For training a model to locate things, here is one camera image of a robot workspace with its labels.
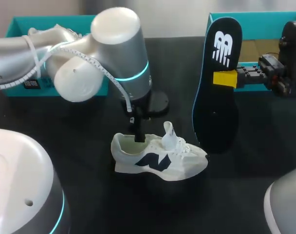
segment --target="cable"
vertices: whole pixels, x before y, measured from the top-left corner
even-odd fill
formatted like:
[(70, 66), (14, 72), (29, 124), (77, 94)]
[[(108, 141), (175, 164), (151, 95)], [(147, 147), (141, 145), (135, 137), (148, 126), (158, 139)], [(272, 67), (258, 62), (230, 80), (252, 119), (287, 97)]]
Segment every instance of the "cable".
[(53, 54), (55, 54), (55, 53), (57, 53), (59, 51), (74, 54), (74, 55), (82, 58), (83, 60), (85, 60), (89, 64), (93, 65), (96, 69), (100, 70), (105, 76), (107, 76), (113, 82), (113, 84), (122, 93), (122, 95), (123, 95), (123, 97), (125, 98), (125, 101), (126, 101), (127, 112), (132, 112), (130, 98), (129, 98), (127, 92), (121, 86), (121, 84), (100, 64), (100, 62), (98, 60), (96, 60), (95, 58), (92, 58), (91, 56), (85, 55), (85, 54), (83, 54), (83, 53), (81, 53), (81, 52), (79, 52), (77, 50), (74, 50), (74, 49), (67, 49), (67, 48), (60, 48), (60, 47), (52, 49), (51, 51), (47, 52), (45, 54), (45, 56), (40, 60), (38, 66), (35, 66), (29, 73), (27, 73), (25, 76), (23, 76), (22, 78), (20, 78), (18, 80), (15, 80), (15, 81), (10, 82), (8, 84), (1, 84), (0, 85), (0, 90), (8, 89), (8, 88), (17, 86), (17, 85), (19, 85), (21, 83), (24, 83), (26, 80), (30, 79), (37, 72), (37, 68), (41, 67), (44, 64), (44, 62), (50, 56), (52, 56)]
[(37, 78), (41, 78), (41, 66), (39, 65), (39, 58), (37, 57), (37, 51), (35, 49), (35, 46), (33, 45), (32, 41), (30, 40), (30, 38), (27, 35), (23, 35), (22, 38), (24, 38), (26, 40), (26, 42), (28, 43), (33, 59), (35, 61), (36, 67), (37, 67)]

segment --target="white logo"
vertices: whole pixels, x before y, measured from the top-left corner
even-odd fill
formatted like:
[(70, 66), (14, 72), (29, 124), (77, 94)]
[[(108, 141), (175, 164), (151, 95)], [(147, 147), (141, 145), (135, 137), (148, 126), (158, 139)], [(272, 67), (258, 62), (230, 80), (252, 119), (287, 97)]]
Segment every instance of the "white logo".
[(223, 63), (223, 65), (225, 65), (225, 62), (227, 60), (226, 66), (228, 67), (229, 59), (226, 58), (226, 56), (231, 54), (232, 37), (229, 34), (224, 35), (223, 32), (218, 31), (215, 34), (214, 47), (217, 48), (217, 51), (213, 51), (212, 58), (214, 59), (216, 52), (216, 61), (218, 61), (218, 58), (220, 57), (220, 63)]

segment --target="black tabletop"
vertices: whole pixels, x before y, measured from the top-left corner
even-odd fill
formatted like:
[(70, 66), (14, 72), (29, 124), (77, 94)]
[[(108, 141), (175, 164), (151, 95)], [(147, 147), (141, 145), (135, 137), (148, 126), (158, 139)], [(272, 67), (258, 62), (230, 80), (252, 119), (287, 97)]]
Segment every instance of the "black tabletop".
[[(191, 110), (203, 43), (198, 37), (146, 40), (153, 86), (170, 100), (165, 117), (143, 123), (147, 134), (162, 136), (168, 120), (178, 136), (199, 145)], [(0, 92), (0, 128), (29, 135), (50, 155), (70, 205), (71, 233), (270, 234), (263, 198), (275, 179), (296, 168), (296, 99), (236, 93), (240, 126), (231, 149), (210, 155), (199, 175), (166, 182), (114, 172), (110, 143), (115, 133), (128, 133), (128, 119), (113, 88), (79, 104)]]

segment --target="white sneaker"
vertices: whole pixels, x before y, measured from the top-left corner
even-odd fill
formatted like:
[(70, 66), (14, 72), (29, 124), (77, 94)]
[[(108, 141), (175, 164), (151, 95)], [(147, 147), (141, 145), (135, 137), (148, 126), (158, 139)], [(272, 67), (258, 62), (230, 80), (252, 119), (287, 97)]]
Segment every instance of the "white sneaker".
[(146, 135), (144, 143), (134, 136), (117, 133), (111, 142), (115, 171), (137, 174), (151, 172), (164, 180), (193, 177), (207, 167), (207, 153), (177, 137), (171, 122), (164, 122), (164, 137)]

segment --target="teal box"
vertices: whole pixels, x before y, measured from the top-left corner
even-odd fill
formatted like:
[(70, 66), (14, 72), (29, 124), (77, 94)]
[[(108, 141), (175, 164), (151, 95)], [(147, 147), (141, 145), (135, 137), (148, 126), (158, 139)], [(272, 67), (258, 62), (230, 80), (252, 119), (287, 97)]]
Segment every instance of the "teal box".
[[(91, 23), (95, 16), (26, 16), (14, 17), (8, 27), (6, 37), (20, 37), (27, 35), (29, 28), (47, 30), (59, 24), (70, 28), (78, 34), (86, 35), (91, 32)], [(25, 89), (18, 85), (4, 90), (9, 97), (56, 97), (60, 96), (49, 77), (38, 79), (41, 89)], [(104, 77), (103, 84), (96, 96), (106, 96), (108, 93), (108, 78)]]
[[(296, 11), (210, 13), (206, 31), (213, 21), (222, 17), (232, 17), (239, 22), (243, 40), (280, 39), (284, 25), (296, 20)], [(253, 64), (257, 64), (257, 61), (244, 63), (245, 66)], [(267, 89), (262, 84), (253, 84), (235, 91), (267, 91)]]

